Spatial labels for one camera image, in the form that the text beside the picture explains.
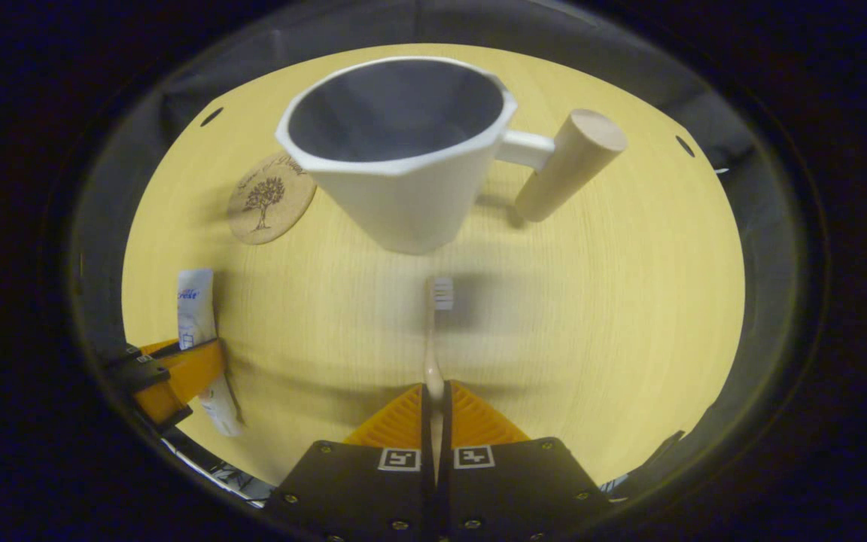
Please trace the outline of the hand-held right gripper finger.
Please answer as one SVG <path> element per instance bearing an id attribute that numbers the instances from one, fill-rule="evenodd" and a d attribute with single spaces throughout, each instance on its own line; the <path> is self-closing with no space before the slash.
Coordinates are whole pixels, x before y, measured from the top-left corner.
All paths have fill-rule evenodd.
<path id="1" fill-rule="evenodd" d="M 434 501 L 443 540 L 574 541 L 613 508 L 560 439 L 530 438 L 455 380 L 443 436 Z"/>
<path id="2" fill-rule="evenodd" d="M 316 440 L 265 503 L 300 541 L 430 541 L 429 392 L 413 385 L 344 440 Z"/>

